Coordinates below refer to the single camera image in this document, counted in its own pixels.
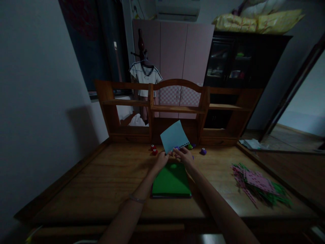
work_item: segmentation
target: pink wardrobe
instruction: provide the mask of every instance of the pink wardrobe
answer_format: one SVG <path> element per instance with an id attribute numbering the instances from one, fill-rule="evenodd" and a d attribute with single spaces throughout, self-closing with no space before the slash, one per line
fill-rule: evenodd
<path id="1" fill-rule="evenodd" d="M 142 29 L 148 59 L 164 80 L 185 79 L 203 86 L 214 25 L 133 20 L 137 52 L 138 29 Z M 198 107 L 200 94 L 182 86 L 170 86 L 157 93 L 160 105 Z M 195 119 L 196 114 L 164 113 L 161 118 Z"/>

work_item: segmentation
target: green paper scrap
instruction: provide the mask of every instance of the green paper scrap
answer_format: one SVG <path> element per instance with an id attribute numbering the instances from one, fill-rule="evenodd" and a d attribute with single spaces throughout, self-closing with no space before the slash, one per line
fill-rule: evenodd
<path id="1" fill-rule="evenodd" d="M 185 135 L 180 120 L 172 124 L 163 133 L 161 133 L 160 138 L 166 153 L 172 151 L 176 146 L 182 148 L 190 143 Z"/>
<path id="2" fill-rule="evenodd" d="M 185 167 L 181 163 L 167 163 L 152 185 L 153 197 L 191 197 Z"/>

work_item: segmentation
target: doorway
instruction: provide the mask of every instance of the doorway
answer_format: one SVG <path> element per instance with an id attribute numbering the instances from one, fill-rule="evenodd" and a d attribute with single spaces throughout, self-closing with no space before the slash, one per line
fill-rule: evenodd
<path id="1" fill-rule="evenodd" d="M 325 34 L 313 47 L 261 133 L 244 133 L 268 150 L 324 152 Z"/>

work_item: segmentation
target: plastic bag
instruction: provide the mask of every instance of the plastic bag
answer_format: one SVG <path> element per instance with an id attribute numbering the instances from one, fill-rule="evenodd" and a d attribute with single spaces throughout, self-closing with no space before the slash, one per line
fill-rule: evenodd
<path id="1" fill-rule="evenodd" d="M 305 16 L 301 12 L 301 9 L 297 9 L 259 16 L 256 32 L 260 34 L 284 34 Z"/>
<path id="2" fill-rule="evenodd" d="M 284 2 L 285 0 L 267 0 L 257 3 L 256 5 L 252 5 L 252 2 L 249 1 L 245 4 L 240 16 L 256 19 L 260 15 L 268 15 L 278 11 Z"/>
<path id="3" fill-rule="evenodd" d="M 143 120 L 140 118 L 140 114 L 136 114 L 131 122 L 129 123 L 129 126 L 146 126 Z"/>
<path id="4" fill-rule="evenodd" d="M 257 22 L 255 19 L 242 18 L 232 14 L 224 14 L 216 17 L 212 24 L 215 24 L 216 31 L 230 32 L 255 32 Z"/>

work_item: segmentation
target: green notebook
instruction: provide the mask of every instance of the green notebook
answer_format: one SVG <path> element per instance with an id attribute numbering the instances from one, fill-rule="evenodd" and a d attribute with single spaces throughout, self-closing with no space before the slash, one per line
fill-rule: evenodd
<path id="1" fill-rule="evenodd" d="M 167 163 L 152 185 L 153 198 L 190 198 L 187 173 L 181 163 Z"/>

